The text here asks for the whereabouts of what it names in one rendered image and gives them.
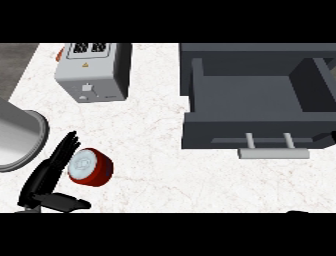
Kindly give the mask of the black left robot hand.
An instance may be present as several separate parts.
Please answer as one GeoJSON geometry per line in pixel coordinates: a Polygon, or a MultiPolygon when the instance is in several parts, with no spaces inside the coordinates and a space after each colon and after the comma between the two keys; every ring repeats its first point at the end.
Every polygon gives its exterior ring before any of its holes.
{"type": "Polygon", "coordinates": [[[37,166],[25,182],[17,202],[17,205],[25,208],[23,213],[40,213],[43,207],[63,213],[91,208],[88,201],[63,193],[54,193],[63,169],[78,146],[77,132],[72,131],[62,139],[51,156],[37,166]]]}

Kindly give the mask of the dark grey cabinet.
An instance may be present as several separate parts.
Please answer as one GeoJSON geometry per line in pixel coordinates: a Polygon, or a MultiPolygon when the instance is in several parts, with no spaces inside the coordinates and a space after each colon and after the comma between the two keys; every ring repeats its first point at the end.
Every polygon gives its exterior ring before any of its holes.
{"type": "Polygon", "coordinates": [[[192,61],[206,76],[286,76],[307,58],[336,66],[336,43],[180,43],[180,94],[189,95],[192,61]]]}

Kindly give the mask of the grey toaster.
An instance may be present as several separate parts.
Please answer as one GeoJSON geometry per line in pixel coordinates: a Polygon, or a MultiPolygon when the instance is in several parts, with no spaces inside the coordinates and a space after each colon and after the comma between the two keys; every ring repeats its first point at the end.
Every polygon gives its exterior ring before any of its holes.
{"type": "Polygon", "coordinates": [[[78,103],[128,98],[131,43],[66,43],[54,79],[78,103]]]}

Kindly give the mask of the red can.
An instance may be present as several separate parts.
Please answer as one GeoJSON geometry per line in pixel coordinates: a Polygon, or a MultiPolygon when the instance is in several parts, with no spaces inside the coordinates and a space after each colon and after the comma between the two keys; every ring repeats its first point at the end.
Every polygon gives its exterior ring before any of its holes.
{"type": "Polygon", "coordinates": [[[94,148],[79,150],[71,158],[68,175],[81,185],[100,187],[112,178],[113,162],[94,148]]]}

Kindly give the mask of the dark grey open drawer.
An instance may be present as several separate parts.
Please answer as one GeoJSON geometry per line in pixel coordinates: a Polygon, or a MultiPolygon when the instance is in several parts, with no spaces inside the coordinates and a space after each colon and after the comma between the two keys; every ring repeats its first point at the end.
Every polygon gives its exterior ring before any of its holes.
{"type": "Polygon", "coordinates": [[[333,145],[336,83],[325,61],[304,59],[286,76],[206,76],[192,61],[190,112],[184,114],[184,149],[285,148],[283,134],[297,148],[333,145]]]}

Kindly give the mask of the large grey cylindrical pot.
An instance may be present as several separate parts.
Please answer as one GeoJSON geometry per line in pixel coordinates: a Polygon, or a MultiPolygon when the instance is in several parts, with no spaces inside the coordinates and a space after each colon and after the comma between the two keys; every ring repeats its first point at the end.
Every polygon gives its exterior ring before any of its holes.
{"type": "Polygon", "coordinates": [[[47,142],[48,121],[34,110],[22,110],[0,97],[0,173],[20,169],[47,142]]]}

